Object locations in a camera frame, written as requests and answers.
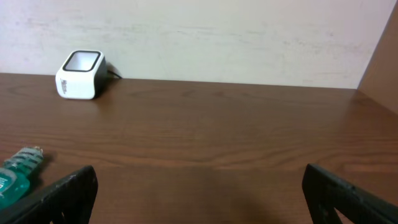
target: brown wooden surface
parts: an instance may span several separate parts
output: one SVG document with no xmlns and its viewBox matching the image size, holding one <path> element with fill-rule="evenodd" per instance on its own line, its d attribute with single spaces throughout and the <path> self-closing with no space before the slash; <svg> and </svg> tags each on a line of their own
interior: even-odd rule
<svg viewBox="0 0 398 224">
<path fill-rule="evenodd" d="M 366 69 L 359 90 L 398 114 L 398 4 Z"/>
<path fill-rule="evenodd" d="M 120 80 L 65 100 L 0 75 L 0 159 L 52 159 L 39 188 L 92 164 L 91 223 L 311 223 L 309 162 L 398 204 L 398 117 L 356 90 Z"/>
</svg>

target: transparent green bottle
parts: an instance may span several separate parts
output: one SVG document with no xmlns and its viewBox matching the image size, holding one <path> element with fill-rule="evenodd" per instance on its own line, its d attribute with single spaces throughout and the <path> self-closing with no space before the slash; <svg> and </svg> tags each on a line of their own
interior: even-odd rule
<svg viewBox="0 0 398 224">
<path fill-rule="evenodd" d="M 0 209 L 18 201 L 29 189 L 29 174 L 43 161 L 39 147 L 24 147 L 0 168 Z"/>
</svg>

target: white cube-shaped device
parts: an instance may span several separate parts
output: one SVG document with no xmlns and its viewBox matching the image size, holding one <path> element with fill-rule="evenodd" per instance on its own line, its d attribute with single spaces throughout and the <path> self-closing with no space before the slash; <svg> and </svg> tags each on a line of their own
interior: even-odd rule
<svg viewBox="0 0 398 224">
<path fill-rule="evenodd" d="M 89 100 L 103 89 L 107 76 L 105 56 L 97 50 L 72 52 L 55 76 L 58 94 Z"/>
</svg>

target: white backdrop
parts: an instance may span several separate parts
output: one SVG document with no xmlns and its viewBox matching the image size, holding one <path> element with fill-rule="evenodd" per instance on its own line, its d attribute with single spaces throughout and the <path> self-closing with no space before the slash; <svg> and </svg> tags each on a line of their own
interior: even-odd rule
<svg viewBox="0 0 398 224">
<path fill-rule="evenodd" d="M 356 88 L 395 0 L 0 0 L 0 72 Z"/>
</svg>

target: power cord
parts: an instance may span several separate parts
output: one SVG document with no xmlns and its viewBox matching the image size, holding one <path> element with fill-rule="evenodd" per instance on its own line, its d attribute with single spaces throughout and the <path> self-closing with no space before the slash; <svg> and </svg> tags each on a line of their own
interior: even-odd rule
<svg viewBox="0 0 398 224">
<path fill-rule="evenodd" d="M 123 77 L 121 77 L 120 75 L 118 75 L 117 73 L 115 73 L 114 71 L 108 70 L 108 73 L 110 73 L 110 74 L 112 74 L 112 75 L 118 77 L 119 79 L 122 79 L 122 78 L 123 78 Z"/>
</svg>

